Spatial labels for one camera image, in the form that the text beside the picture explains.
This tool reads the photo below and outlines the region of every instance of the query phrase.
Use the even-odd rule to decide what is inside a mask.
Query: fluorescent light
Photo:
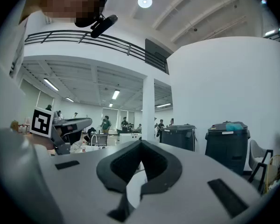
[[[47,78],[44,78],[43,80],[47,82],[50,86],[52,86],[54,90],[59,91]]]
[[[276,32],[276,30],[273,30],[273,31],[267,32],[265,35],[274,34],[275,32]]]
[[[65,97],[66,99],[68,99],[69,101],[71,101],[71,102],[74,102],[72,99],[70,99],[70,98],[68,98],[68,97]]]
[[[119,92],[120,92],[119,90],[115,90],[112,99],[116,99]]]
[[[157,108],[164,107],[164,106],[167,106],[167,105],[171,105],[171,103],[164,104],[164,105],[158,105]]]
[[[142,8],[148,8],[152,5],[152,0],[138,0],[138,5]]]

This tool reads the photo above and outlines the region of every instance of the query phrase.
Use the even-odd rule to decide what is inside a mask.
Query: trash can lid
[[[211,132],[224,132],[224,131],[226,131],[226,125],[228,123],[240,124],[243,127],[243,129],[247,129],[248,128],[248,126],[245,125],[243,122],[237,121],[237,122],[225,122],[225,123],[221,123],[221,124],[212,125],[212,127],[210,127],[208,129],[208,131],[211,131]]]
[[[169,129],[169,130],[190,130],[190,129],[196,129],[194,125],[171,125],[168,127],[164,127],[163,129]]]

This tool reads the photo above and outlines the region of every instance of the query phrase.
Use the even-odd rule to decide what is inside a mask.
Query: trash can
[[[161,129],[162,143],[195,151],[194,125],[172,125]]]
[[[229,131],[226,129],[228,123],[240,124],[243,129]],[[242,175],[246,162],[249,138],[248,126],[242,122],[215,124],[208,129],[205,135],[207,140],[205,155],[223,164],[235,173]]]

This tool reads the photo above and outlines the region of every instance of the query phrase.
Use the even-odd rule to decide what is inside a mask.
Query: balcony
[[[44,42],[75,42],[77,44],[84,43],[96,45],[125,53],[127,56],[132,56],[136,59],[142,60],[164,73],[169,74],[165,58],[157,57],[137,45],[113,36],[102,34],[98,38],[94,39],[90,36],[90,34],[90,31],[82,30],[54,30],[39,32],[29,34],[25,40],[25,45],[35,43],[42,44]]]

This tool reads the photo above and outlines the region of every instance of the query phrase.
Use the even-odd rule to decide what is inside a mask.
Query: white chair
[[[264,162],[268,153],[271,153],[271,157],[273,156],[273,150],[259,147],[255,140],[250,141],[249,166],[252,169],[252,174],[248,182],[252,182],[253,179],[259,180],[258,191],[261,191],[262,184],[265,180],[267,165]]]

